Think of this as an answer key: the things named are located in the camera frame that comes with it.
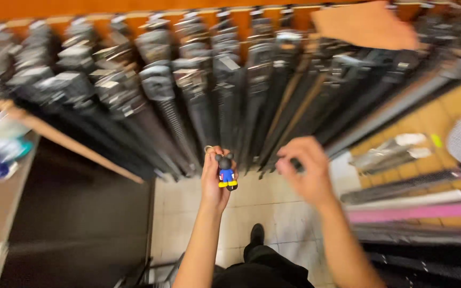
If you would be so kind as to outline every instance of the cardboard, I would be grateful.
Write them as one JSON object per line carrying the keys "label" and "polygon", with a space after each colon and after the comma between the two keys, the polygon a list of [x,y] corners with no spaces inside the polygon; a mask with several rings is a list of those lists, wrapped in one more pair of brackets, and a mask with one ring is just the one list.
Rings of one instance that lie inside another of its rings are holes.
{"label": "cardboard", "polygon": [[311,19],[322,37],[361,47],[416,50],[419,42],[412,25],[399,20],[387,5],[374,1],[318,10]]}

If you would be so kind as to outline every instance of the figurine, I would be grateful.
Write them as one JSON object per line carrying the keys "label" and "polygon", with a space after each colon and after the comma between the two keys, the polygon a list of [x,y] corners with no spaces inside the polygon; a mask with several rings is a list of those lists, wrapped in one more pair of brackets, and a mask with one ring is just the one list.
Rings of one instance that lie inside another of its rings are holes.
{"label": "figurine", "polygon": [[218,161],[220,168],[220,183],[218,187],[227,187],[227,190],[234,191],[238,188],[238,181],[234,180],[234,171],[232,170],[232,158],[234,155],[229,153],[225,156],[216,155],[214,158]]}

